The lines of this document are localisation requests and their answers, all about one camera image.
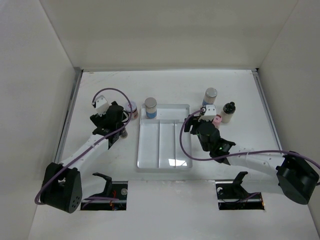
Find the small black-cap spice bottle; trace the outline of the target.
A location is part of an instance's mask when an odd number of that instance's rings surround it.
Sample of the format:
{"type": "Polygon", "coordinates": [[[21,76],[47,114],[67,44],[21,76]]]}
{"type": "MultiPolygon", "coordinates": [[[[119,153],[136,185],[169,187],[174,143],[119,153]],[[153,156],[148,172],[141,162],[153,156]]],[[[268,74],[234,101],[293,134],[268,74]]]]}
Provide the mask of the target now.
{"type": "Polygon", "coordinates": [[[128,132],[125,127],[120,131],[120,137],[123,139],[128,137],[128,132]]]}

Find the pink-lid small jar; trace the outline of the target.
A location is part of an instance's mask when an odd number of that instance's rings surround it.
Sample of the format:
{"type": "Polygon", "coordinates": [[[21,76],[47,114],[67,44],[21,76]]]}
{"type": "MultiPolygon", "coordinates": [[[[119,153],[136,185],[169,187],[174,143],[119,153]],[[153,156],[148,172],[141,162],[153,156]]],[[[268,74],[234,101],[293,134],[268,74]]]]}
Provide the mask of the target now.
{"type": "Polygon", "coordinates": [[[217,114],[213,119],[212,119],[212,124],[214,125],[214,127],[216,129],[219,129],[220,128],[220,125],[221,125],[221,122],[222,122],[222,117],[217,114]]]}

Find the white-lid red-label jar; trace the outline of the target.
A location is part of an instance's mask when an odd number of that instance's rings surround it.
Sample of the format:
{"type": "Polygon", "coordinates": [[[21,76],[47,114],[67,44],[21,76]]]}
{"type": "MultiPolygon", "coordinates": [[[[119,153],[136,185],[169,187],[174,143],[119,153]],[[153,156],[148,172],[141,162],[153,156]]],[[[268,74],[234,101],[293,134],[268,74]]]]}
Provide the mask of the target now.
{"type": "Polygon", "coordinates": [[[138,118],[138,109],[137,109],[137,105],[134,101],[130,101],[130,102],[126,102],[125,106],[124,106],[125,111],[128,114],[132,114],[132,120],[135,120],[138,118]]]}

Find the black-cap cream sauce bottle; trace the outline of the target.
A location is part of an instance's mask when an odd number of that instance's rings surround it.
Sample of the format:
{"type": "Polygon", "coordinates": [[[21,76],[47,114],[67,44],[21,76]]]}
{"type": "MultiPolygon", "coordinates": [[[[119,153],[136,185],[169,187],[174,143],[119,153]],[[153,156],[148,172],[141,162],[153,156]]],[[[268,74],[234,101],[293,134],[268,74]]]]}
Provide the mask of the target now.
{"type": "Polygon", "coordinates": [[[226,103],[220,112],[221,122],[229,123],[235,111],[236,106],[233,101],[226,103]]]}

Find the silver-lid blue-label spice jar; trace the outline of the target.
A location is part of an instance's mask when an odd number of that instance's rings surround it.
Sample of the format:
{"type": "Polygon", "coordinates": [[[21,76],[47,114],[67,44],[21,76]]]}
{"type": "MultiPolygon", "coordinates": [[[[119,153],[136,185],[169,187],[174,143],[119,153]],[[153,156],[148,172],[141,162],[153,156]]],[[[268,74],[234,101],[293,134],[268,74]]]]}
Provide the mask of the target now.
{"type": "Polygon", "coordinates": [[[157,101],[153,97],[148,97],[144,101],[145,114],[148,119],[155,119],[157,117],[157,101]]]}

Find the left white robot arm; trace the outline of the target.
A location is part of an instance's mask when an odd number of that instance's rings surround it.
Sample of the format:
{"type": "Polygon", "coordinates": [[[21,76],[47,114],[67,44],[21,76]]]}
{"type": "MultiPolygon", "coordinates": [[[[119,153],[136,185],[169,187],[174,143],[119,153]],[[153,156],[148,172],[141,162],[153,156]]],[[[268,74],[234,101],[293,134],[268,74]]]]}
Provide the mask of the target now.
{"type": "Polygon", "coordinates": [[[96,113],[90,120],[96,128],[85,144],[62,162],[46,167],[39,196],[42,204],[71,214],[78,207],[85,207],[83,200],[87,204],[117,200],[112,178],[100,173],[94,162],[124,135],[128,115],[113,101],[105,113],[96,113]]]}

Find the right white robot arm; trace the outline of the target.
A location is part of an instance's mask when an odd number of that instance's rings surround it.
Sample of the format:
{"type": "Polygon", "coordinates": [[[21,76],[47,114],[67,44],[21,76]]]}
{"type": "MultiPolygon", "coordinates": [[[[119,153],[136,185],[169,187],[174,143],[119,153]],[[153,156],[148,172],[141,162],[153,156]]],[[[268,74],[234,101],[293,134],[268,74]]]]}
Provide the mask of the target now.
{"type": "Polygon", "coordinates": [[[261,192],[286,196],[291,201],[307,205],[320,175],[314,160],[294,151],[258,150],[242,147],[221,137],[220,131],[210,120],[201,115],[190,114],[183,122],[181,133],[196,135],[203,151],[209,153],[209,161],[227,166],[244,167],[262,173],[250,177],[248,172],[239,172],[227,185],[223,196],[244,202],[261,192]]]}

